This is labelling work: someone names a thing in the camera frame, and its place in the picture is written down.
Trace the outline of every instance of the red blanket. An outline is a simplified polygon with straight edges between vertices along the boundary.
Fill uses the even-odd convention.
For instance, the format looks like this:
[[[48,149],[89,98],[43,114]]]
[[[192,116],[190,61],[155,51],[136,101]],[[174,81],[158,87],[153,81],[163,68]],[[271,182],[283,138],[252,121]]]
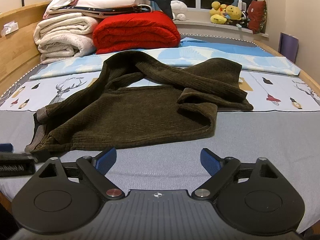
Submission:
[[[126,49],[158,49],[178,46],[180,34],[163,12],[131,13],[104,19],[93,32],[97,54]]]

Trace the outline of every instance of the brown sweater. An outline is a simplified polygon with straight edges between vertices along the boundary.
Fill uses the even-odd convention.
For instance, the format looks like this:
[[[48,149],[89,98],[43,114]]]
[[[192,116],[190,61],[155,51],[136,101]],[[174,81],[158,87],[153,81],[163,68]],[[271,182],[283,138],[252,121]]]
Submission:
[[[239,89],[241,65],[212,58],[185,69],[140,51],[107,59],[99,78],[36,112],[26,151],[103,150],[194,140],[214,134],[217,106],[252,110]],[[142,78],[162,86],[131,87]]]

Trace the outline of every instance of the deer print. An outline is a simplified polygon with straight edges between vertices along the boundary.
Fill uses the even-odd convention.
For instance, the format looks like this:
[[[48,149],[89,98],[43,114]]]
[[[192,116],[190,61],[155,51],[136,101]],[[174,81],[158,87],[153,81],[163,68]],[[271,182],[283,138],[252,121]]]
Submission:
[[[54,103],[58,103],[58,102],[62,102],[63,100],[65,100],[65,98],[62,98],[62,95],[64,93],[67,93],[69,92],[71,89],[74,89],[74,88],[78,88],[80,86],[82,86],[83,84],[85,84],[86,82],[82,82],[81,79],[83,79],[83,77],[79,77],[79,78],[68,78],[66,79],[63,83],[59,84],[56,86],[56,89],[57,89],[57,95],[51,100],[50,104],[49,105],[52,105]],[[64,88],[64,86],[66,85],[66,83],[70,83],[69,81],[70,80],[73,80],[73,85],[72,86],[69,86],[69,87],[66,87]]]
[[[308,85],[304,82],[295,82],[292,80],[293,83],[295,83],[295,87],[301,91],[304,91],[307,95],[311,96],[313,100],[320,106],[320,98],[308,87]]]

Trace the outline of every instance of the bed sheet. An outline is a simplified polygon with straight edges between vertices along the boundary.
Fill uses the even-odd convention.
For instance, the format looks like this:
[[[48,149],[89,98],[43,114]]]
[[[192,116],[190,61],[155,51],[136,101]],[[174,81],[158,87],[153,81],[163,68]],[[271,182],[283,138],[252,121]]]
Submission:
[[[0,110],[36,111],[90,86],[99,74],[88,72],[28,81],[17,87],[9,97],[0,99]],[[129,87],[153,85],[160,84],[142,79]],[[320,110],[320,98],[297,77],[241,71],[239,86],[248,93],[247,100],[253,105],[253,111]]]
[[[33,112],[0,111],[0,120],[0,141],[10,141],[15,151],[22,151],[33,135]],[[320,219],[319,127],[320,112],[219,112],[213,137],[117,150],[116,164],[106,176],[126,194],[130,189],[187,189],[191,193],[210,177],[200,163],[202,148],[242,162],[264,156],[302,196],[306,207],[298,228],[302,232]],[[61,161],[97,153],[71,151]],[[12,199],[29,178],[0,178],[0,190]]]
[[[203,40],[197,40],[194,38],[186,37],[180,42],[180,47],[198,46],[207,47],[212,49],[218,49],[228,53],[236,53],[243,55],[259,56],[259,57],[274,57],[272,54],[264,51],[258,46],[241,46],[236,44],[227,44],[221,42],[208,42]]]
[[[188,67],[204,62],[210,58],[221,57],[241,64],[244,70],[264,71],[292,76],[297,76],[300,72],[300,69],[286,57],[259,57],[227,53],[217,49],[197,46],[146,49],[143,50],[143,52],[173,67]],[[100,71],[103,62],[116,53],[117,52],[76,57],[50,63],[47,68],[31,76],[30,80]]]

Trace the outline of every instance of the blue gripper pad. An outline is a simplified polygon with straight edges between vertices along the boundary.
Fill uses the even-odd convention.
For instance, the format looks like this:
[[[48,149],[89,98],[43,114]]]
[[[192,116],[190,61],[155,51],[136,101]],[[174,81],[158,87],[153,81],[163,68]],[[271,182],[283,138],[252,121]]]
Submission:
[[[0,152],[13,152],[11,143],[0,143]]]
[[[117,160],[116,149],[114,147],[107,148],[106,150],[102,151],[92,159],[92,165],[102,175],[106,175],[107,172],[113,166],[113,164],[116,163],[116,160]]]
[[[200,162],[211,176],[222,168],[220,161],[212,157],[205,149],[201,150]]]

